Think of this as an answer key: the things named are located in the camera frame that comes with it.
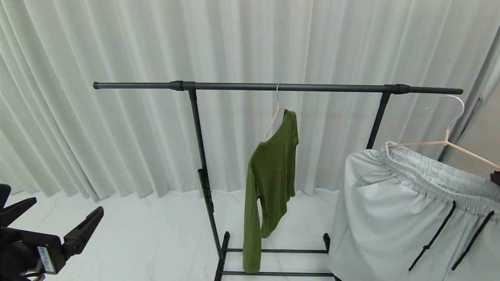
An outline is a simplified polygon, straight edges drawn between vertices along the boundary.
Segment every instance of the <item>silver metal hook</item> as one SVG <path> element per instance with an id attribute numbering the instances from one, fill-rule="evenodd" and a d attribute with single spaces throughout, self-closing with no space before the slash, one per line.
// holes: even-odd
<path id="1" fill-rule="evenodd" d="M 276 99 L 278 100 L 278 104 L 280 103 L 280 96 L 278 95 L 278 88 L 280 87 L 280 84 L 281 83 L 278 83 L 278 85 L 276 86 Z"/>
<path id="2" fill-rule="evenodd" d="M 455 98 L 457 100 L 460 101 L 460 103 L 462 104 L 462 111 L 460 112 L 460 114 L 455 117 L 455 119 L 451 120 L 451 122 L 448 124 L 448 127 L 446 127 L 446 129 L 449 131 L 450 130 L 450 127 L 451 125 L 453 124 L 453 122 L 457 121 L 460 117 L 462 117 L 462 115 L 464 114 L 465 110 L 466 110 L 466 105 L 464 104 L 464 101 L 462 101 L 458 96 L 454 96 L 454 95 L 443 95 L 442 97 L 439 97 L 437 98 L 435 101 L 433 101 L 429 107 L 426 108 L 426 110 L 430 109 L 431 107 L 433 107 L 433 105 L 439 101 L 440 99 L 442 98 L 447 98 L 447 97 L 450 97 L 450 98 Z"/>

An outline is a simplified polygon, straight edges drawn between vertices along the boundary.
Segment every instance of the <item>clothes rack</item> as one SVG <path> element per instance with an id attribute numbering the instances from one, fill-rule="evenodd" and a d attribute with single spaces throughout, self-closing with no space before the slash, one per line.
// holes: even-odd
<path id="1" fill-rule="evenodd" d="M 203 144 L 202 127 L 200 113 L 198 110 L 196 90 L 246 90 L 246 91 L 275 91 L 277 83 L 204 83 L 193 81 L 172 81 L 172 82 L 94 82 L 93 87 L 99 89 L 171 89 L 174 91 L 188 91 L 191 101 L 191 109 L 196 130 L 196 139 L 198 142 L 199 158 L 201 169 L 198 169 L 201 190 L 208 212 L 210 226 L 212 228 L 213 239 L 218 255 L 218 265 L 215 271 L 214 281 L 221 281 L 224 275 L 255 275 L 255 276 L 299 276 L 299 277 L 337 277 L 328 272 L 257 272 L 246 273 L 244 271 L 225 271 L 226 254 L 228 252 L 242 252 L 241 248 L 229 248 L 230 234 L 224 233 L 222 246 L 217 232 L 217 226 L 214 218 L 214 203 L 212 201 L 212 190 L 210 188 L 209 174 L 207 170 L 207 159 L 205 156 L 205 147 Z M 279 84 L 279 90 L 300 91 L 300 92 L 363 92 L 363 93 L 382 93 L 378 110 L 373 121 L 371 133 L 366 145 L 366 149 L 371 149 L 375 142 L 386 105 L 389 102 L 391 94 L 401 95 L 406 93 L 428 93 L 444 95 L 461 95 L 462 89 L 459 88 L 439 88 L 439 87 L 413 87 L 405 84 L 385 84 L 385 85 L 333 85 L 333 84 Z M 324 250 L 318 249 L 262 249 L 262 253 L 308 253 L 308 254 L 328 254 L 330 248 L 330 237 L 327 233 L 323 235 Z"/>

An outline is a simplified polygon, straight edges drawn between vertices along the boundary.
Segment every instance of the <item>green shirt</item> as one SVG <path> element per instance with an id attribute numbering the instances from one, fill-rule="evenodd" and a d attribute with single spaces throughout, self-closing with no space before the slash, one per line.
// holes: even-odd
<path id="1" fill-rule="evenodd" d="M 275 230 L 295 196 L 295 150 L 299 143 L 297 116 L 285 109 L 276 133 L 259 143 L 248 163 L 246 174 L 243 270 L 259 272 L 261 239 Z M 262 207 L 262 228 L 257 199 Z"/>

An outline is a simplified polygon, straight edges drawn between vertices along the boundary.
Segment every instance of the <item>black drawstring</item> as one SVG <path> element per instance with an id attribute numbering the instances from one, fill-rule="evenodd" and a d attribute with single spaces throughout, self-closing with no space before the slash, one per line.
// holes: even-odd
<path id="1" fill-rule="evenodd" d="M 484 218 L 484 220 L 482 221 L 481 225 L 479 226 L 479 228 L 477 229 L 477 231 L 474 233 L 474 236 L 472 236 L 472 239 L 470 240 L 469 244 L 467 245 L 467 248 L 465 248 L 465 251 L 463 251 L 462 255 L 460 255 L 460 257 L 458 258 L 458 260 L 455 262 L 455 264 L 451 268 L 452 271 L 454 271 L 459 266 L 459 264 L 462 262 L 462 260 L 465 258 L 465 256 L 467 255 L 467 253 L 471 249 L 472 244 L 474 244 L 474 241 L 476 241 L 476 238 L 478 238 L 479 233 L 481 233 L 481 231 L 483 230 L 483 228 L 485 228 L 485 225 L 488 223 L 488 221 L 492 218 L 492 216 L 494 214 L 495 214 L 495 211 L 491 211 L 486 216 L 486 218 Z"/>
<path id="2" fill-rule="evenodd" d="M 429 242 L 428 245 L 423 246 L 422 251 L 416 257 L 415 261 L 413 261 L 413 263 L 411 264 L 411 266 L 408 268 L 408 271 L 412 271 L 413 267 L 417 264 L 417 262 L 424 255 L 424 253 L 431 248 L 431 245 L 434 243 L 434 240 L 436 240 L 436 238 L 438 238 L 439 233 L 441 233 L 441 231 L 443 230 L 443 228 L 445 228 L 445 225 L 448 222 L 448 220 L 452 217 L 453 212 L 455 211 L 455 207 L 456 206 L 457 206 L 457 203 L 455 201 L 453 201 L 453 206 L 451 207 L 451 210 L 449 211 L 448 215 L 446 216 L 446 218 L 442 222 L 442 224 L 439 227 L 439 229 L 437 230 L 436 234 L 434 234 L 434 237 L 432 238 L 432 240 Z"/>

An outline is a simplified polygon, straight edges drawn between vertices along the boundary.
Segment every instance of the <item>white marble floor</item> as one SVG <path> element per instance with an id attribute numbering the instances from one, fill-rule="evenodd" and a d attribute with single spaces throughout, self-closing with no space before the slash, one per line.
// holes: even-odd
<path id="1" fill-rule="evenodd" d="M 21 192 L 7 205 L 33 195 Z M 104 218 L 82 254 L 73 256 L 47 281 L 89 280 L 213 280 L 218 257 L 203 198 L 195 192 L 176 191 L 162 198 L 114 194 L 98 203 L 62 192 L 52 197 L 34 194 L 38 203 L 10 227 L 62 237 L 97 206 Z M 243 191 L 214 191 L 215 221 L 219 238 L 229 231 L 230 248 L 243 245 Z M 314 196 L 299 192 L 288 203 L 288 213 L 263 248 L 325 248 L 323 234 L 332 229 L 337 194 L 316 189 Z M 242 254 L 228 253 L 227 271 L 242 270 Z M 328 272 L 326 254 L 263 253 L 261 271 Z M 321 277 L 236 276 L 224 281 L 333 280 Z"/>

